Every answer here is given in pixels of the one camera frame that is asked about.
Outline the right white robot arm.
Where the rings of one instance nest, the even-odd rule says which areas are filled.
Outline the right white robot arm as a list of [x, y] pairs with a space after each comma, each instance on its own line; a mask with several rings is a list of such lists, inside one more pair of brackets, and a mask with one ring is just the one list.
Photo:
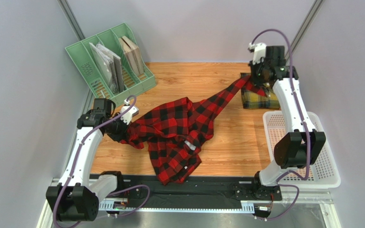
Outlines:
[[275, 145], [273, 161], [257, 173], [262, 186], [276, 186], [292, 173], [301, 180], [309, 178], [310, 166], [316, 162], [326, 135], [315, 129], [299, 89], [293, 63], [286, 63], [284, 46], [249, 44], [253, 59], [249, 62], [251, 80], [256, 85], [273, 84], [286, 126], [285, 136]]

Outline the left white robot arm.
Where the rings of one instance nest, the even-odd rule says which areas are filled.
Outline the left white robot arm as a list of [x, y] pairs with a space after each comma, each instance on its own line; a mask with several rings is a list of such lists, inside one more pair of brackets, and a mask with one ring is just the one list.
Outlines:
[[115, 103], [107, 98], [96, 98], [93, 108], [77, 120], [77, 137], [67, 167], [56, 186], [49, 186], [46, 200], [53, 213], [53, 223], [83, 221], [97, 218], [99, 204], [117, 189], [117, 176], [105, 172], [94, 183], [89, 182], [93, 159], [105, 134], [119, 139], [134, 115], [136, 96], [124, 100], [121, 112], [115, 114]]

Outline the red black plaid shirt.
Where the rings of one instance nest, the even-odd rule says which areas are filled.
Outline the red black plaid shirt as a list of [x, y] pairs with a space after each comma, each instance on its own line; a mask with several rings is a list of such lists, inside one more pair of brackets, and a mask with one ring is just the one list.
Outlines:
[[130, 123], [120, 140], [134, 148], [148, 145], [150, 161], [161, 184], [183, 183], [201, 164], [199, 152], [214, 136], [214, 120], [242, 88], [265, 96], [246, 75], [198, 102], [183, 97], [159, 105]]

